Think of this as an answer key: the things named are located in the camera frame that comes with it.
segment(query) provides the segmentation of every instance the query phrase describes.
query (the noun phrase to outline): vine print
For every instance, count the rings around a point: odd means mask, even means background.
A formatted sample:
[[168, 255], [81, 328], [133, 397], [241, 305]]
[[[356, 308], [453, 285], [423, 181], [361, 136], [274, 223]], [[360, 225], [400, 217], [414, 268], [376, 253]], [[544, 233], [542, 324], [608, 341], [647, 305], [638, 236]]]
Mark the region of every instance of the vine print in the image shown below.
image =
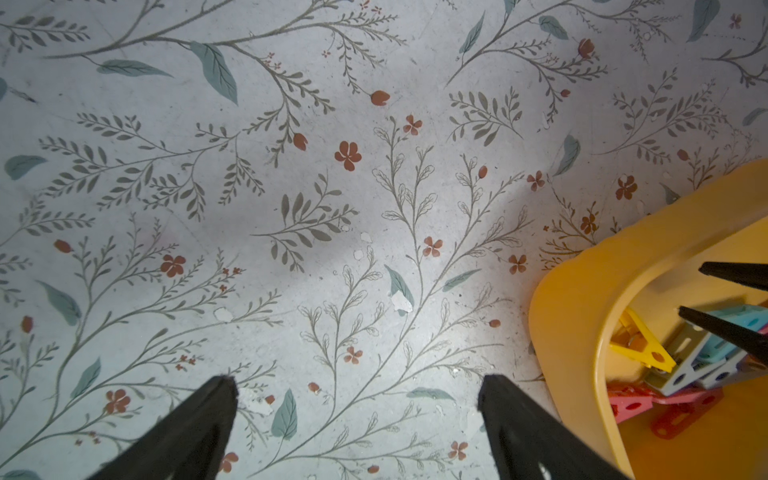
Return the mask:
[[[690, 186], [690, 192], [699, 190], [701, 186], [715, 178], [715, 176], [725, 176], [733, 173], [738, 167], [748, 164], [751, 161], [760, 158], [760, 155], [752, 155], [754, 137], [751, 134], [745, 134], [734, 128], [730, 135], [730, 140], [722, 147], [715, 147], [711, 154], [703, 152], [701, 146], [688, 151], [680, 149], [677, 151], [677, 158], [687, 164], [687, 176], [685, 180]], [[660, 184], [664, 189], [664, 196], [667, 204], [672, 204], [680, 198], [679, 190], [673, 190], [665, 183]]]
[[[232, 54], [251, 61], [253, 65], [258, 65], [270, 77], [274, 83], [276, 91], [280, 93], [280, 104], [257, 116], [255, 121], [242, 130], [247, 134], [263, 130], [268, 131], [272, 124], [278, 126], [279, 136], [275, 144], [270, 148], [271, 156], [267, 163], [278, 165], [278, 159], [285, 151], [286, 143], [291, 144], [295, 136], [301, 135], [295, 129], [300, 127], [300, 123], [294, 114], [294, 109], [300, 109], [303, 106], [303, 99], [308, 98], [316, 108], [322, 108], [324, 114], [335, 110], [328, 98], [324, 98], [318, 88], [312, 86], [312, 80], [305, 76], [301, 71], [288, 72], [282, 67], [282, 62], [273, 59], [273, 53], [258, 53], [263, 51], [263, 41], [276, 38], [281, 35], [288, 35], [292, 32], [303, 31], [307, 29], [322, 29], [332, 35], [332, 41], [328, 51], [336, 49], [338, 60], [343, 66], [342, 77], [346, 84], [352, 88], [352, 93], [364, 92], [363, 87], [358, 83], [351, 61], [358, 58], [360, 61], [368, 64], [371, 68], [377, 67], [382, 61], [371, 52], [370, 48], [356, 38], [359, 36], [368, 41], [390, 41], [397, 45], [404, 45], [405, 40], [398, 35], [390, 33], [388, 24], [397, 19], [397, 15], [385, 14], [381, 8], [368, 10], [361, 8], [360, 11], [343, 12], [338, 18], [331, 20], [319, 20], [317, 15], [324, 12], [338, 10], [341, 5], [346, 4], [346, 0], [310, 0], [309, 6], [293, 19], [263, 33], [249, 33], [248, 35], [229, 38], [211, 43], [201, 43], [195, 40], [177, 38], [172, 36], [176, 30], [190, 24], [199, 24], [206, 17], [216, 11], [224, 9], [235, 0], [221, 0], [210, 6], [205, 3], [200, 7], [200, 11], [194, 15], [187, 16], [184, 20], [164, 27], [158, 31], [136, 36], [134, 32], [150, 18], [158, 9], [165, 8], [164, 0], [144, 0], [141, 10], [138, 12], [135, 20], [126, 28], [124, 33], [111, 35], [114, 39], [107, 45], [92, 48], [90, 50], [78, 51], [74, 53], [65, 53], [60, 55], [49, 55], [48, 59], [64, 58], [84, 58], [96, 65], [96, 72], [100, 74], [119, 74], [127, 77], [137, 77], [143, 75], [159, 75], [172, 77], [168, 73], [154, 65], [148, 65], [142, 61], [124, 58], [106, 58], [104, 60], [95, 60], [94, 57], [103, 57], [104, 54], [111, 54], [116, 51], [132, 52], [134, 49], [129, 47], [146, 48], [149, 45], [158, 43], [176, 45], [200, 60], [203, 75], [208, 84], [222, 97], [234, 104], [237, 104], [237, 80], [232, 75], [227, 66], [227, 55]], [[55, 18], [47, 16], [36, 18], [25, 16], [8, 24], [0, 23], [0, 27], [11, 32], [9, 42], [11, 45], [18, 44], [18, 51], [31, 49], [29, 40], [41, 47], [47, 44], [43, 39], [47, 36], [49, 40], [60, 42], [59, 36], [69, 41], [88, 41], [91, 38], [85, 33], [85, 26], [78, 26], [75, 23], [67, 25], [67, 22], [61, 21], [55, 23]]]
[[45, 203], [40, 196], [35, 195], [29, 201], [29, 205], [24, 207], [18, 215], [18, 227], [10, 235], [0, 241], [0, 294], [6, 303], [17, 307], [19, 303], [24, 302], [21, 297], [22, 291], [11, 285], [9, 280], [3, 278], [10, 272], [24, 271], [32, 265], [28, 257], [22, 258], [13, 253], [4, 252], [2, 249], [14, 237], [20, 233], [28, 233], [33, 237], [40, 237], [43, 234], [56, 231], [68, 230], [71, 228], [92, 227], [94, 218], [87, 218], [86, 214], [77, 215], [74, 212], [65, 214], [58, 211], [53, 212], [45, 207]]
[[758, 67], [760, 71], [757, 72], [750, 71], [750, 65], [745, 64], [745, 61], [748, 63], [752, 57], [755, 57], [755, 55], [758, 55], [760, 52], [765, 50], [766, 35], [768, 35], [768, 24], [766, 23], [765, 17], [763, 17], [763, 25], [760, 38], [757, 40], [751, 50], [745, 51], [744, 53], [738, 55], [733, 53], [732, 48], [728, 48], [719, 57], [702, 57], [701, 59], [706, 61], [722, 61], [725, 62], [726, 65], [735, 67], [740, 75], [739, 83], [744, 85], [745, 88], [754, 86], [757, 84], [757, 82], [764, 84], [768, 83], [768, 75], [766, 75], [766, 73], [768, 73], [768, 65], [766, 65], [765, 62], [763, 62], [762, 66]]
[[614, 94], [614, 106], [626, 117], [623, 126], [627, 137], [618, 146], [599, 155], [634, 148], [637, 158], [663, 164], [671, 159], [658, 144], [658, 139], [654, 138], [657, 134], [666, 132], [669, 137], [677, 138], [682, 133], [699, 130], [714, 139], [721, 124], [730, 125], [726, 115], [712, 100], [714, 80], [707, 82], [702, 91], [675, 100], [667, 95], [671, 95], [676, 81], [677, 67], [671, 73], [664, 71], [658, 85], [647, 86], [650, 99], [641, 95], [639, 100], [628, 100], [624, 92]]
[[475, 95], [472, 92], [468, 93], [469, 102], [464, 100], [464, 94], [461, 92], [456, 94], [456, 98], [453, 97], [453, 94], [449, 94], [451, 106], [458, 106], [464, 115], [462, 121], [456, 120], [453, 116], [449, 117], [449, 120], [456, 125], [456, 128], [453, 129], [449, 137], [456, 141], [456, 132], [458, 131], [458, 137], [463, 138], [465, 127], [469, 128], [471, 125], [472, 131], [475, 132], [475, 140], [485, 137], [484, 147], [493, 142], [496, 134], [502, 127], [512, 130], [522, 139], [522, 135], [515, 130], [515, 122], [522, 118], [523, 112], [518, 111], [512, 117], [512, 112], [520, 107], [520, 102], [517, 101], [519, 96], [520, 94], [515, 93], [515, 90], [510, 87], [509, 93], [504, 95], [504, 104], [501, 110], [499, 110], [499, 102], [492, 98], [489, 104], [487, 97], [481, 91], [478, 92], [478, 102], [480, 105], [475, 104]]
[[[240, 155], [237, 142], [242, 131], [232, 135], [225, 127], [214, 130], [212, 124], [203, 129], [197, 123], [195, 137], [207, 140], [203, 147], [180, 149], [168, 147], [163, 140], [151, 140], [145, 131], [140, 131], [142, 123], [136, 115], [112, 118], [98, 117], [95, 114], [79, 113], [77, 123], [95, 133], [115, 139], [121, 144], [135, 147], [140, 152], [132, 152], [136, 160], [123, 161], [116, 156], [107, 155], [106, 150], [89, 144], [77, 144], [61, 137], [46, 137], [39, 140], [40, 148], [71, 157], [71, 169], [61, 172], [47, 187], [46, 194], [60, 197], [65, 194], [90, 194], [102, 177], [110, 179], [115, 174], [121, 175], [108, 185], [101, 199], [96, 202], [99, 210], [127, 204], [132, 199], [139, 200], [144, 209], [169, 207], [181, 203], [186, 207], [187, 219], [202, 221], [207, 205], [205, 189], [195, 178], [195, 167], [204, 155], [224, 152], [230, 146], [233, 152], [231, 163], [224, 169], [220, 204], [229, 204], [237, 196], [237, 188], [244, 187], [252, 193], [264, 192], [263, 182], [256, 178], [251, 163]], [[185, 159], [179, 168], [174, 168], [175, 161]]]
[[[412, 383], [421, 379], [424, 372], [436, 369], [446, 369], [453, 376], [463, 372], [467, 377], [481, 378], [483, 368], [473, 363], [473, 353], [478, 349], [499, 344], [457, 346], [448, 339], [446, 333], [458, 328], [487, 325], [486, 314], [511, 300], [494, 298], [490, 284], [486, 284], [463, 311], [452, 313], [449, 302], [451, 294], [443, 296], [439, 318], [431, 320], [425, 317], [425, 309], [439, 293], [454, 288], [460, 291], [462, 284], [471, 281], [472, 274], [477, 270], [467, 270], [466, 260], [484, 257], [487, 253], [496, 251], [497, 247], [521, 245], [517, 235], [530, 224], [524, 207], [518, 219], [510, 224], [507, 224], [503, 217], [499, 217], [484, 233], [476, 230], [482, 220], [492, 214], [498, 198], [513, 182], [520, 181], [523, 176], [520, 174], [500, 181], [498, 189], [486, 195], [480, 183], [488, 183], [490, 179], [480, 178], [474, 159], [467, 160], [462, 157], [463, 168], [456, 177], [467, 190], [467, 203], [462, 201], [458, 205], [459, 210], [467, 216], [466, 227], [453, 242], [446, 242], [453, 244], [452, 251], [447, 245], [442, 246], [439, 240], [425, 240], [424, 243], [422, 238], [425, 234], [422, 233], [421, 222], [438, 200], [436, 194], [425, 193], [425, 190], [429, 190], [429, 177], [435, 171], [435, 166], [428, 162], [432, 148], [415, 149], [415, 175], [406, 180], [400, 171], [408, 161], [399, 149], [402, 142], [411, 135], [403, 134], [402, 128], [394, 118], [390, 118], [390, 121], [391, 129], [375, 129], [376, 135], [387, 144], [389, 153], [386, 155], [385, 165], [374, 169], [373, 175], [393, 200], [394, 210], [387, 210], [382, 216], [402, 224], [408, 232], [408, 243], [412, 242], [412, 251], [404, 255], [405, 262], [402, 265], [399, 264], [395, 268], [384, 266], [389, 274], [392, 302], [398, 301], [396, 297], [404, 297], [408, 304], [399, 301], [396, 309], [400, 310], [399, 306], [402, 311], [400, 316], [393, 317], [383, 303], [369, 305], [366, 302], [368, 289], [375, 288], [384, 277], [378, 270], [379, 264], [373, 251], [369, 248], [368, 263], [361, 272], [356, 273], [350, 266], [344, 266], [343, 279], [346, 290], [341, 303], [328, 302], [322, 308], [300, 307], [300, 312], [307, 321], [307, 330], [302, 334], [302, 338], [316, 351], [315, 360], [326, 371], [326, 376], [323, 379], [314, 379], [316, 381], [310, 382], [309, 388], [316, 394], [324, 392], [324, 400], [320, 405], [319, 397], [318, 404], [310, 407], [299, 404], [291, 391], [286, 393], [283, 404], [273, 419], [273, 439], [268, 445], [270, 453], [267, 456], [271, 460], [248, 475], [249, 478], [261, 477], [276, 465], [298, 459], [331, 462], [338, 467], [341, 478], [349, 479], [362, 478], [364, 471], [393, 471], [395, 466], [399, 475], [405, 477], [410, 465], [422, 469], [426, 463], [431, 463], [440, 472], [444, 472], [445, 464], [460, 462], [466, 457], [466, 454], [461, 452], [467, 446], [465, 442], [461, 445], [455, 442], [456, 446], [451, 448], [448, 445], [437, 447], [431, 453], [425, 454], [425, 449], [435, 445], [424, 440], [419, 432], [407, 433], [412, 428], [410, 425], [414, 423], [412, 420], [425, 415], [417, 404], [423, 400], [417, 399], [439, 401], [453, 398], [443, 389]], [[429, 255], [424, 255], [422, 248], [430, 243], [431, 246], [427, 247]], [[435, 248], [442, 248], [442, 255], [433, 255], [432, 250]], [[425, 278], [422, 264], [426, 261], [440, 262], [440, 274], [432, 279]], [[411, 268], [401, 270], [406, 264], [411, 265]], [[412, 280], [418, 280], [413, 291], [408, 286], [408, 282]], [[392, 321], [392, 318], [402, 319], [400, 333], [394, 344], [389, 346], [375, 339], [379, 335], [379, 324], [385, 317], [388, 317], [389, 321]], [[425, 342], [416, 343], [416, 338], [412, 335], [417, 321], [420, 328], [429, 325], [432, 331]], [[346, 380], [347, 369], [366, 371], [362, 385], [349, 384]], [[394, 380], [382, 379], [385, 369], [395, 373]], [[360, 409], [375, 405], [366, 400], [384, 395], [397, 396], [397, 389], [406, 384], [411, 385], [407, 389], [406, 398], [414, 400], [402, 404], [402, 414], [388, 413], [385, 417], [374, 407], [372, 411], [362, 414], [369, 419], [367, 423], [356, 425], [349, 422], [348, 412], [356, 411], [356, 415], [361, 415]], [[393, 409], [393, 401], [388, 402], [390, 405], [387, 410]], [[299, 421], [301, 412], [310, 408], [327, 420], [319, 428], [302, 430], [302, 423]], [[403, 435], [402, 442], [398, 434]], [[386, 436], [392, 437], [387, 443], [396, 446], [387, 449], [376, 448], [376, 444], [383, 442]], [[328, 442], [327, 445], [321, 445], [319, 441], [321, 438], [334, 437], [336, 440], [332, 444]]]
[[337, 207], [335, 210], [327, 202], [329, 197], [338, 197], [342, 194], [341, 190], [328, 190], [328, 180], [323, 174], [318, 174], [318, 182], [314, 183], [315, 192], [319, 195], [319, 198], [315, 200], [314, 207], [312, 199], [306, 198], [303, 192], [299, 192], [296, 198], [293, 200], [293, 206], [291, 207], [291, 200], [287, 194], [283, 195], [283, 199], [280, 203], [280, 212], [283, 215], [283, 229], [272, 233], [252, 233], [253, 237], [268, 237], [272, 240], [272, 248], [270, 253], [272, 258], [277, 260], [280, 251], [283, 251], [283, 255], [280, 257], [280, 261], [283, 265], [287, 265], [290, 260], [289, 270], [293, 272], [298, 270], [304, 273], [304, 267], [302, 262], [304, 257], [296, 250], [299, 244], [293, 239], [300, 241], [306, 248], [312, 248], [313, 243], [310, 240], [312, 237], [315, 241], [330, 242], [333, 238], [331, 233], [342, 233], [342, 229], [348, 230], [348, 227], [352, 221], [351, 217], [357, 215], [359, 212], [349, 204], [345, 204], [343, 207]]
[[[51, 343], [40, 346], [34, 353], [34, 330], [45, 329], [43, 322], [36, 323], [31, 317], [22, 320], [20, 331], [9, 330], [0, 342], [0, 364], [4, 373], [3, 397], [0, 397], [0, 431], [14, 419], [17, 408], [22, 403], [33, 401], [35, 391], [46, 391], [50, 401], [43, 402], [40, 409], [39, 423], [23, 428], [26, 439], [15, 452], [2, 459], [0, 468], [5, 467], [19, 454], [34, 449], [48, 439], [69, 437], [76, 446], [84, 440], [99, 443], [111, 442], [121, 452], [136, 439], [120, 434], [126, 422], [142, 413], [142, 409], [152, 400], [147, 399], [150, 391], [160, 394], [158, 398], [168, 402], [172, 409], [185, 396], [197, 388], [184, 385], [185, 382], [173, 380], [182, 372], [189, 372], [205, 357], [200, 354], [207, 338], [202, 337], [204, 330], [227, 328], [229, 324], [242, 325], [259, 323], [278, 326], [281, 321], [269, 317], [280, 295], [270, 291], [266, 297], [251, 302], [248, 307], [229, 322], [212, 322], [194, 328], [174, 327], [178, 317], [190, 313], [204, 315], [235, 291], [237, 278], [246, 270], [231, 267], [225, 262], [219, 251], [213, 262], [204, 257], [191, 262], [177, 254], [179, 245], [161, 242], [162, 225], [154, 221], [150, 240], [147, 244], [139, 239], [145, 237], [142, 229], [131, 217], [132, 231], [127, 233], [127, 246], [121, 247], [110, 237], [99, 248], [93, 248], [88, 237], [78, 242], [67, 253], [71, 257], [76, 282], [66, 285], [48, 284], [38, 280], [41, 291], [45, 291], [52, 310], [57, 318], [63, 319], [72, 328], [71, 339], [65, 344]], [[124, 311], [109, 310], [115, 305], [115, 296], [136, 294], [136, 302]], [[56, 319], [52, 314], [50, 320]], [[94, 351], [96, 342], [104, 337], [106, 331], [131, 328], [134, 321], [141, 317], [156, 319], [157, 332], [143, 346], [136, 346], [134, 357], [124, 365], [115, 365], [110, 360], [110, 370], [117, 369], [112, 375], [101, 371], [102, 358]], [[65, 373], [71, 369], [75, 357], [88, 359], [90, 365], [80, 375], [76, 384], [64, 380]], [[241, 362], [237, 367], [229, 368], [225, 374], [234, 376], [240, 391], [253, 390], [262, 392], [266, 388], [263, 382], [274, 376], [276, 363], [255, 366], [251, 362]], [[55, 369], [50, 385], [31, 385], [32, 369]], [[144, 381], [133, 381], [128, 376], [146, 376]], [[73, 408], [84, 399], [100, 396], [104, 405], [101, 409], [91, 410], [84, 416], [84, 421], [75, 420], [79, 413]], [[266, 441], [267, 433], [256, 427], [256, 413], [247, 405], [238, 406], [238, 418], [245, 422], [248, 439], [253, 444], [258, 438]], [[65, 420], [74, 428], [60, 426]]]
[[[555, 82], [558, 78], [575, 84], [578, 81], [591, 81], [600, 78], [607, 73], [607, 66], [600, 65], [598, 63], [599, 58], [592, 54], [594, 44], [589, 39], [582, 40], [578, 48], [574, 49], [573, 58], [560, 59], [555, 54], [547, 51], [553, 46], [554, 42], [568, 41], [568, 32], [557, 18], [553, 16], [556, 11], [573, 8], [573, 11], [583, 23], [595, 33], [601, 33], [601, 31], [593, 21], [626, 25], [634, 37], [634, 43], [631, 44], [632, 50], [640, 53], [645, 61], [647, 60], [645, 55], [646, 42], [654, 37], [658, 37], [666, 43], [670, 40], [670, 37], [664, 32], [662, 26], [679, 18], [679, 15], [670, 17], [653, 15], [645, 17], [641, 13], [646, 8], [664, 5], [664, 0], [631, 0], [624, 9], [612, 14], [594, 12], [575, 3], [575, 1], [563, 0], [555, 5], [543, 8], [511, 26], [507, 26], [518, 2], [515, 0], [505, 0], [504, 20], [498, 31], [485, 45], [478, 48], [474, 54], [465, 59], [465, 54], [472, 50], [472, 47], [482, 34], [482, 20], [469, 32], [464, 45], [459, 49], [459, 53], [462, 54], [461, 64], [449, 78], [448, 84], [475, 59], [483, 55], [491, 53], [511, 55], [515, 59], [525, 61], [532, 66], [538, 73], [539, 83], [544, 82], [546, 84], [545, 97], [550, 102], [546, 118], [551, 123], [554, 116], [558, 113], [558, 103], [562, 102], [563, 98], [566, 98], [571, 93], [569, 90], [555, 87]], [[515, 40], [511, 46], [506, 46], [508, 41], [505, 38], [512, 36], [510, 34], [513, 32], [517, 34], [521, 28], [529, 24], [538, 25], [540, 30], [548, 34], [548, 36], [543, 40], [537, 38]]]

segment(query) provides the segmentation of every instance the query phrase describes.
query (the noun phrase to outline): plastic clothespin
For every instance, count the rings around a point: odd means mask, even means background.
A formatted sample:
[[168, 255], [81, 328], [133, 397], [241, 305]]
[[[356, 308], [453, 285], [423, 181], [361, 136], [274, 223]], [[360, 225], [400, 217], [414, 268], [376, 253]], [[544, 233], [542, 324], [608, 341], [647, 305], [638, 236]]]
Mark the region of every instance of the plastic clothespin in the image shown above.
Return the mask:
[[[764, 336], [768, 335], [768, 326], [764, 326], [759, 333], [762, 333]], [[747, 352], [735, 349], [726, 357], [723, 365], [698, 379], [696, 384], [710, 390], [733, 383], [744, 382], [768, 373], [765, 369], [760, 368], [763, 365], [756, 360], [745, 362], [747, 355], [749, 355]]]
[[643, 381], [665, 397], [672, 396], [691, 383], [723, 365], [725, 360], [704, 363], [696, 360], [704, 343], [712, 336], [706, 330], [685, 322], [677, 335], [667, 344], [667, 350], [677, 359], [672, 372], [652, 369]]
[[623, 328], [611, 337], [611, 349], [646, 367], [671, 372], [676, 363], [640, 317], [626, 308], [619, 317]]
[[[768, 308], [754, 305], [739, 305], [714, 312], [707, 312], [711, 316], [726, 320], [733, 325], [742, 326], [753, 332], [768, 325]], [[738, 347], [719, 336], [713, 336], [701, 349], [698, 359], [702, 362], [713, 363], [732, 356]]]
[[609, 383], [607, 390], [616, 423], [622, 423], [654, 407], [652, 393], [642, 386], [624, 382]]
[[650, 429], [657, 437], [671, 440], [693, 425], [722, 399], [723, 389], [716, 389], [710, 390], [695, 402], [672, 405], [662, 416], [650, 424]]

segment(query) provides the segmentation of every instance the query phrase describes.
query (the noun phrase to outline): white chipped spot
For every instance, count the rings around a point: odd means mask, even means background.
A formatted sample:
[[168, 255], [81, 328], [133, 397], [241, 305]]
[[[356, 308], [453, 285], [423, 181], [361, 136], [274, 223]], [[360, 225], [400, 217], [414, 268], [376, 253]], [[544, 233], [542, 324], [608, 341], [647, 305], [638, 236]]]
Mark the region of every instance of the white chipped spot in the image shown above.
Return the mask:
[[413, 311], [413, 305], [408, 301], [405, 295], [402, 294], [401, 291], [397, 291], [394, 295], [392, 295], [392, 298], [390, 299], [392, 301], [392, 305], [395, 306], [395, 310], [403, 310], [408, 313], [411, 313]]
[[237, 400], [242, 402], [253, 413], [258, 413], [265, 417], [272, 414], [272, 406], [251, 389], [240, 389]]
[[235, 317], [235, 315], [232, 315], [232, 313], [224, 307], [215, 309], [214, 316], [220, 322], [227, 322], [227, 323], [231, 322], [232, 319]]
[[483, 426], [482, 414], [477, 409], [469, 409], [467, 411], [467, 426], [465, 432], [467, 438], [471, 439], [480, 432], [480, 427]]

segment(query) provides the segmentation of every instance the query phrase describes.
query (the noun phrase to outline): light spot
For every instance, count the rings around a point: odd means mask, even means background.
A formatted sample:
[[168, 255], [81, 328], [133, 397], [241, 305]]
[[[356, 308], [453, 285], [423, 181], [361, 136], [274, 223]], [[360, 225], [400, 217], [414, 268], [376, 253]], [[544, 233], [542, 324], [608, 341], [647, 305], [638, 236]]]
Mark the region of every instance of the light spot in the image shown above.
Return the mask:
[[214, 316], [220, 322], [227, 322], [227, 323], [231, 322], [232, 319], [235, 317], [234, 315], [232, 315], [232, 313], [229, 310], [227, 310], [224, 307], [215, 309]]
[[411, 313], [413, 311], [413, 305], [408, 301], [405, 295], [402, 294], [401, 291], [397, 291], [394, 295], [392, 295], [392, 298], [390, 299], [392, 301], [392, 305], [395, 306], [395, 310], [403, 310], [405, 312]]

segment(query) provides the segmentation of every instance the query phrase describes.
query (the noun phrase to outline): floor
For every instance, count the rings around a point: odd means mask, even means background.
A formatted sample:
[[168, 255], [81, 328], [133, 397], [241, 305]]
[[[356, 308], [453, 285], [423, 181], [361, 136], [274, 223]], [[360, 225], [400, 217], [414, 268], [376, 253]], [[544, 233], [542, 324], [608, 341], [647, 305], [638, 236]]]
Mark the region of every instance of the floor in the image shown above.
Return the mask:
[[5, 478], [218, 374], [220, 478], [497, 478], [546, 271], [766, 151], [765, 1], [182, 4], [3, 4]]

